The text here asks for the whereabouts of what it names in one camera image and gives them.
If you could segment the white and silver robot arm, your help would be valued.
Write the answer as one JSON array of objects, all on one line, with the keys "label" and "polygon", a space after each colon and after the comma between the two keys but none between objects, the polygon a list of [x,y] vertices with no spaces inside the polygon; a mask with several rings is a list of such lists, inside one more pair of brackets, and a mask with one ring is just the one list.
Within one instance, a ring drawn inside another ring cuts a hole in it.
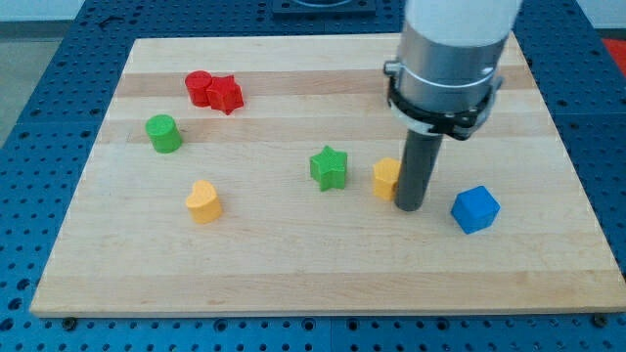
[{"label": "white and silver robot arm", "polygon": [[521,0],[407,0],[387,103],[408,130],[469,138],[490,115]]}]

